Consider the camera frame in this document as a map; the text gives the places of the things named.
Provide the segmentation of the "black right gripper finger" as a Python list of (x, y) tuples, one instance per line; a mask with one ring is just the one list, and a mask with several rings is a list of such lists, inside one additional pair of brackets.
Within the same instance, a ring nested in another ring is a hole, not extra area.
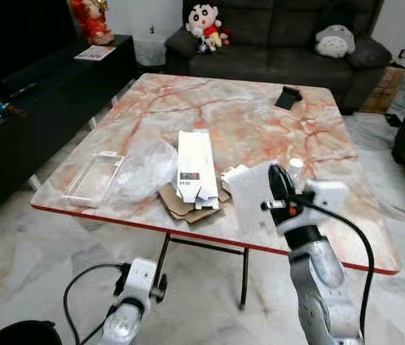
[(274, 203), (290, 205), (297, 194), (294, 181), (289, 173), (278, 163), (269, 164), (269, 190)]

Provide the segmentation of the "small white cardboard box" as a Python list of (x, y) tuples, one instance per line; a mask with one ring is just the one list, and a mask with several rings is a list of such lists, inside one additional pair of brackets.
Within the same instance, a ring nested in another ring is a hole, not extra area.
[(271, 214), (261, 209), (263, 203), (276, 200), (269, 187), (269, 167), (274, 163), (275, 160), (251, 167), (236, 165), (222, 174), (223, 187), (230, 194), (242, 233), (276, 233)]

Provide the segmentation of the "black rubbish bin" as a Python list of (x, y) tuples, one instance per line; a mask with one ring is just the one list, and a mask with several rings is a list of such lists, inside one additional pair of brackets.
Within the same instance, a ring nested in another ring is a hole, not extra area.
[(0, 345), (62, 345), (55, 323), (22, 320), (0, 329)]

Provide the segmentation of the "clear plastic water bottle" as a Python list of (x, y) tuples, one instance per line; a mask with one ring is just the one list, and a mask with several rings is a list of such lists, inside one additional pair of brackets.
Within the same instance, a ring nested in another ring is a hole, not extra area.
[(286, 171), (294, 182), (295, 193), (301, 193), (304, 185), (307, 184), (307, 178), (304, 176), (304, 161), (300, 158), (292, 158), (286, 165)]

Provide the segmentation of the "black phone stand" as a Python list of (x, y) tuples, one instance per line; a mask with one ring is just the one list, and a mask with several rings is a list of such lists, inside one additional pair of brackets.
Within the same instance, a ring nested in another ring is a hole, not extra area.
[(303, 93), (300, 88), (282, 86), (280, 96), (276, 98), (274, 105), (285, 111), (291, 111), (301, 101), (303, 101)]

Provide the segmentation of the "long white printed carton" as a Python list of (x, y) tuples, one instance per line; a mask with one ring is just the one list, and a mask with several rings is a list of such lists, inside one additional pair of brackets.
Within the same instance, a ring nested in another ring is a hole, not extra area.
[(207, 129), (180, 131), (177, 135), (176, 191), (195, 210), (221, 208), (211, 137)]

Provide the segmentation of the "clear plastic bag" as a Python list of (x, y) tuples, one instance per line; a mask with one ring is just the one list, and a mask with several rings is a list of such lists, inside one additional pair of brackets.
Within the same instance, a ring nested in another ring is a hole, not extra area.
[(138, 203), (173, 182), (177, 150), (169, 142), (153, 139), (130, 148), (113, 180), (108, 200), (112, 204)]

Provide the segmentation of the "dark grey fabric sofa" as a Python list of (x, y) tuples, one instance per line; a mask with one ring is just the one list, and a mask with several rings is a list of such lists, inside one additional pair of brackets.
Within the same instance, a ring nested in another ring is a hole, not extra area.
[[(197, 52), (185, 23), (196, 4), (212, 4), (229, 44)], [(384, 0), (183, 0), (182, 23), (167, 39), (165, 73), (330, 89), (341, 111), (357, 111), (382, 80), (392, 55), (372, 37)], [(343, 23), (354, 52), (315, 52), (315, 34)]]

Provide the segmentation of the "clear plastic tray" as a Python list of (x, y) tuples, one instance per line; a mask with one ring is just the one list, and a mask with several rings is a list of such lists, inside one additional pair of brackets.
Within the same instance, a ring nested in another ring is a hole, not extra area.
[(103, 151), (91, 155), (77, 177), (62, 193), (68, 204), (96, 209), (108, 195), (124, 157), (117, 152)]

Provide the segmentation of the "small black floor item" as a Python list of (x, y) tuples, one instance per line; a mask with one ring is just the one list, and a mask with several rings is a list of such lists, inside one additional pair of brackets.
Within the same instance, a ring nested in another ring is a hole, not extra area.
[(399, 128), (403, 124), (402, 119), (396, 113), (386, 113), (384, 119), (390, 127)]

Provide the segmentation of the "Shin-chan plush doll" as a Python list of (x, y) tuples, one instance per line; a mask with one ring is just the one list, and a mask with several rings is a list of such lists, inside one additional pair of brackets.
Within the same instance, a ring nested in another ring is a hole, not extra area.
[(223, 23), (218, 16), (218, 7), (211, 3), (203, 2), (190, 7), (185, 29), (194, 37), (198, 55), (209, 55), (223, 47), (219, 35)]

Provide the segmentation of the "black TV console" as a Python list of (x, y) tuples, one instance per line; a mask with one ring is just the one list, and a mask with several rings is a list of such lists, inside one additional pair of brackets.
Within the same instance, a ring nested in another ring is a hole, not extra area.
[(114, 42), (104, 59), (63, 63), (15, 99), (25, 115), (0, 121), (0, 205), (136, 76), (133, 37)]

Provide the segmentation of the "red and white booklet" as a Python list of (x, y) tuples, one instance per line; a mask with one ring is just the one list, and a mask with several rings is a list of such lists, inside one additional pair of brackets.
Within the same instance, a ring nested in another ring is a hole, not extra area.
[(75, 60), (103, 60), (116, 50), (115, 46), (91, 45), (74, 57)]

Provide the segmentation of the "red figurine ornament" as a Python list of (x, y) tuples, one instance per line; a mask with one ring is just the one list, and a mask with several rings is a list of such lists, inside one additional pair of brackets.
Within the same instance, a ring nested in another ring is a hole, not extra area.
[(106, 0), (69, 0), (71, 10), (79, 29), (88, 43), (108, 45), (115, 42), (114, 33), (106, 23)]

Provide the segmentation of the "black metal table frame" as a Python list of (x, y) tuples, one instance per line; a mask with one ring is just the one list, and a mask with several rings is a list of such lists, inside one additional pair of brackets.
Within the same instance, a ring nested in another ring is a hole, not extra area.
[(163, 265), (167, 256), (167, 250), (169, 250), (169, 245), (171, 243), (186, 244), (187, 246), (199, 247), (199, 249), (208, 249), (212, 251), (220, 251), (223, 253), (228, 253), (232, 255), (238, 255), (243, 258), (243, 270), (241, 274), (241, 289), (240, 289), (240, 299), (238, 302), (238, 309), (240, 311), (245, 311), (246, 309), (246, 296), (248, 296), (248, 276), (249, 276), (249, 257), (251, 257), (251, 250), (246, 247), (242, 249), (229, 249), (229, 247), (221, 246), (221, 244), (211, 244), (205, 241), (196, 241), (191, 239), (180, 239), (175, 238), (171, 233), (165, 233), (164, 241), (161, 246), (159, 257), (157, 257), (157, 272), (154, 276), (153, 287), (159, 282), (159, 278), (163, 273)]

